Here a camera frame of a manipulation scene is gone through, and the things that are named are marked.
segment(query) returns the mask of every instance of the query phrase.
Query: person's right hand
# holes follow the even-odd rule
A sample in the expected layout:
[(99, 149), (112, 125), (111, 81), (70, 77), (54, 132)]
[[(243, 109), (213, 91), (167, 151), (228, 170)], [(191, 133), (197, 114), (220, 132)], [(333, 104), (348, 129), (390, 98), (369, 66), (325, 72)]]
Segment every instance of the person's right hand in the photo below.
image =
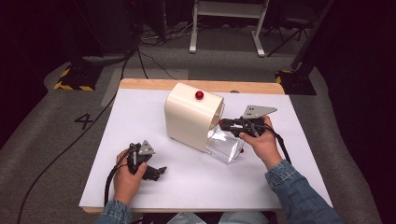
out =
[[(268, 116), (262, 118), (265, 124), (272, 127), (271, 120)], [(283, 161), (277, 150), (276, 139), (273, 133), (265, 131), (259, 137), (252, 137), (246, 133), (240, 133), (239, 137), (253, 147), (254, 152), (262, 159), (268, 170)]]

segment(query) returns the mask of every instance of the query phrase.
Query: denim jacket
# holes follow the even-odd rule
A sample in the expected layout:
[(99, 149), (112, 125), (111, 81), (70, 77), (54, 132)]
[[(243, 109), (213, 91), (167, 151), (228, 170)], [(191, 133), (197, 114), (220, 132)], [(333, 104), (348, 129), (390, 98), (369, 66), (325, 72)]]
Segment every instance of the denim jacket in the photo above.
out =
[[(287, 161), (269, 170), (265, 177), (277, 195), (289, 223), (343, 223), (342, 219)], [(96, 220), (96, 224), (130, 224), (132, 214), (128, 206), (110, 201)]]

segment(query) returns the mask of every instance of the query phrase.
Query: transparent plastic container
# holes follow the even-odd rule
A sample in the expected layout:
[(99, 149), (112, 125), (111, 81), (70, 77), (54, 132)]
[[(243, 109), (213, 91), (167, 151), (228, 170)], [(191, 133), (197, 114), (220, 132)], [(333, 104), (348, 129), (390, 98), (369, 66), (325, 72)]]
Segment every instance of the transparent plastic container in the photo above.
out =
[(224, 132), (217, 125), (208, 133), (206, 153), (228, 164), (239, 156), (243, 145), (242, 139)]

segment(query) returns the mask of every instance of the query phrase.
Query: white metal stand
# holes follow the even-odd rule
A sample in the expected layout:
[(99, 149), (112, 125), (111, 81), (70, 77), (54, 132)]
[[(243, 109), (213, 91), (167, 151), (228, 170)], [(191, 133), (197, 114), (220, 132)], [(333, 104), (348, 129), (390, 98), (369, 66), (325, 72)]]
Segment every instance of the white metal stand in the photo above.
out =
[(241, 4), (195, 0), (190, 53), (195, 53), (196, 51), (198, 15), (206, 15), (259, 19), (256, 31), (252, 31), (251, 34), (259, 56), (263, 57), (264, 50), (262, 49), (259, 34), (268, 8), (268, 1), (269, 0), (264, 0), (263, 4)]

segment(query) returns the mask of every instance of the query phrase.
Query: person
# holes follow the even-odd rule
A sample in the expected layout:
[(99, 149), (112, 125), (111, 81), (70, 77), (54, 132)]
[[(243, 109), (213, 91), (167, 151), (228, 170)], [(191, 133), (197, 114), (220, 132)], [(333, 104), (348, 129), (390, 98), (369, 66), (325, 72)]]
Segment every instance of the person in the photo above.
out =
[[(264, 116), (264, 123), (272, 127), (268, 116)], [(262, 160), (268, 172), (265, 178), (272, 191), (277, 195), (289, 223), (343, 223), (343, 220), (326, 201), (309, 185), (290, 163), (280, 156), (276, 138), (271, 132), (264, 132), (259, 137), (251, 137), (246, 133), (239, 135), (250, 144), (256, 155)], [(146, 172), (147, 164), (142, 163), (137, 173), (132, 175), (127, 166), (122, 166), (115, 174), (113, 201), (97, 218), (97, 224), (125, 223), (130, 224), (132, 214), (128, 207), (136, 195), (141, 178)], [(220, 223), (266, 223), (266, 218), (260, 218), (254, 213), (224, 213)], [(204, 223), (193, 213), (180, 213), (168, 223)]]

